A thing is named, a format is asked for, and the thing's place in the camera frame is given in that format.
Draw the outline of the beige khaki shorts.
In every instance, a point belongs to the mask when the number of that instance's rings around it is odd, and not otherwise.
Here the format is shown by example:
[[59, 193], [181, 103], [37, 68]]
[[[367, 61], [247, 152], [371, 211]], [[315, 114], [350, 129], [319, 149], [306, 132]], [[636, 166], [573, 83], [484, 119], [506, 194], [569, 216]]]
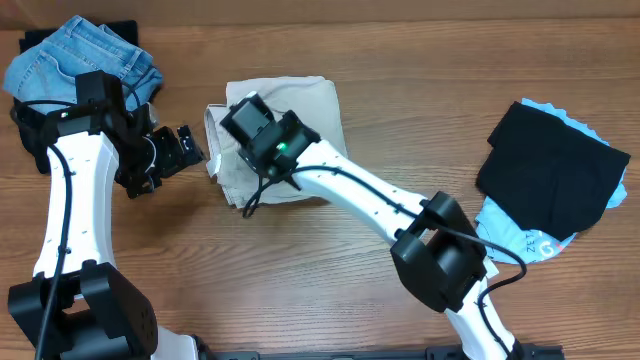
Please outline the beige khaki shorts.
[[257, 78], [229, 82], [226, 102], [209, 104], [204, 112], [210, 160], [209, 176], [221, 187], [229, 203], [245, 206], [258, 187], [258, 175], [238, 154], [239, 144], [222, 127], [229, 106], [256, 92], [279, 120], [292, 110], [302, 122], [328, 140], [342, 155], [347, 154], [335, 84], [322, 76]]

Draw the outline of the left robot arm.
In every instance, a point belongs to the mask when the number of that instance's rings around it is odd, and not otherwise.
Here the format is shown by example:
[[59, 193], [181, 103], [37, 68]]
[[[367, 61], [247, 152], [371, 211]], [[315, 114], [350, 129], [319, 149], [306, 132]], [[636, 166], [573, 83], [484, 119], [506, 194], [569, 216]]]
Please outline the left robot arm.
[[44, 244], [8, 310], [39, 359], [208, 359], [194, 335], [159, 325], [148, 298], [116, 267], [112, 191], [130, 198], [200, 163], [188, 127], [170, 129], [152, 108], [128, 110], [124, 85], [94, 71], [75, 79], [75, 102], [53, 100], [34, 133], [46, 148], [51, 191]]

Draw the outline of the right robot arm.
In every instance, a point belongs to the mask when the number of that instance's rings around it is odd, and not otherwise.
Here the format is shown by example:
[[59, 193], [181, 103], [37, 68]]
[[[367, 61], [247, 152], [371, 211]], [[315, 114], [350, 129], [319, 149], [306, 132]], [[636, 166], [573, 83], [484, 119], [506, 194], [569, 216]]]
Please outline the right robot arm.
[[389, 243], [404, 288], [448, 317], [466, 358], [523, 358], [489, 298], [496, 271], [487, 254], [492, 245], [478, 237], [454, 198], [444, 192], [427, 197], [381, 180], [295, 112], [275, 118], [255, 92], [232, 105], [221, 125], [260, 179], [244, 217], [253, 215], [266, 189], [283, 182], [344, 209]]

